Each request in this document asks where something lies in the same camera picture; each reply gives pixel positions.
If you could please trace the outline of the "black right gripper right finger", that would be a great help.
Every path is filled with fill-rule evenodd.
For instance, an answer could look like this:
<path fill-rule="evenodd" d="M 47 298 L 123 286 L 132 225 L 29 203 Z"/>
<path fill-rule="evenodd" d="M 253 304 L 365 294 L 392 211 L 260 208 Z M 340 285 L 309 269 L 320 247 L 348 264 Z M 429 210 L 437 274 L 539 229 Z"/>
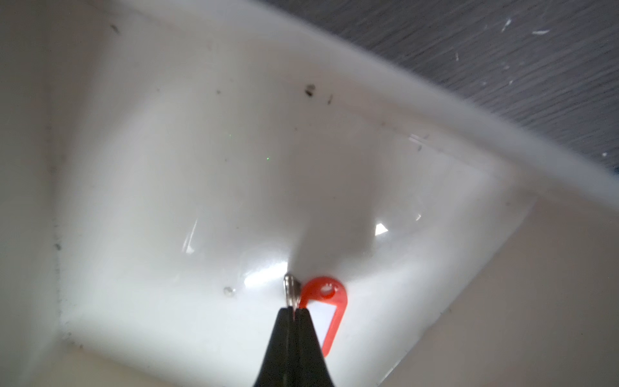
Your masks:
<path fill-rule="evenodd" d="M 308 309 L 295 312 L 297 329 L 296 386 L 334 387 Z"/>

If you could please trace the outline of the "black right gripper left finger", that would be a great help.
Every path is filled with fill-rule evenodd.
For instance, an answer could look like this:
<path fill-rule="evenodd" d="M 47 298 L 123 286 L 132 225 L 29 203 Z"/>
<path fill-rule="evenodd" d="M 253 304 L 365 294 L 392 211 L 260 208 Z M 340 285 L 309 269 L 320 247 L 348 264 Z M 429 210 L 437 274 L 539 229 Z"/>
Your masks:
<path fill-rule="evenodd" d="M 293 308 L 281 308 L 272 329 L 254 386 L 292 386 L 294 366 Z"/>

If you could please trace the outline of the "white drawer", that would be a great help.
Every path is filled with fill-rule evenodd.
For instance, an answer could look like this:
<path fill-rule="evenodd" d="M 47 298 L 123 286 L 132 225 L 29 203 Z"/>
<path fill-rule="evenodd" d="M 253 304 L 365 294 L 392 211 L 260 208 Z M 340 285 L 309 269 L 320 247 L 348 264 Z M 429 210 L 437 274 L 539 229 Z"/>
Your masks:
<path fill-rule="evenodd" d="M 1 383 L 615 386 L 618 179 L 248 1 L 1 4 Z"/>

